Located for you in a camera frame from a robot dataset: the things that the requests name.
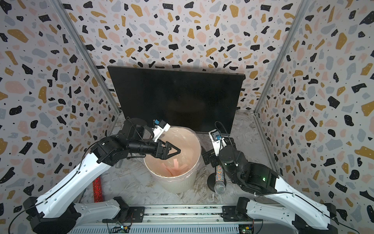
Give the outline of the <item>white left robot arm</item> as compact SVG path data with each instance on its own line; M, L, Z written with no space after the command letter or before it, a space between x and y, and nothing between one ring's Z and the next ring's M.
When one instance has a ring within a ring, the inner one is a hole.
M36 234L67 234L75 227L103 221L106 223L131 222L133 213L121 197L92 204L75 203L76 197L104 172L123 159L150 155L168 160L181 150L161 135L170 129L165 121L155 120L154 128L144 120L124 121L116 135L104 137L88 148L80 164L45 194L30 197L23 207L28 214L32 231Z

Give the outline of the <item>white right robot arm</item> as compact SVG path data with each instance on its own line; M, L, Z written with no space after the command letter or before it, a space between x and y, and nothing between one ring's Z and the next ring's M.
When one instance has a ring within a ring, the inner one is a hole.
M202 150L205 165L211 165L218 172L218 166L243 191L255 197L264 197L280 204L266 205L240 197L236 206L224 207L222 217L225 222L269 220L286 226L299 234L336 234L333 225L336 207L331 203L313 201L289 185L269 167L248 161L243 152L229 145L219 153Z

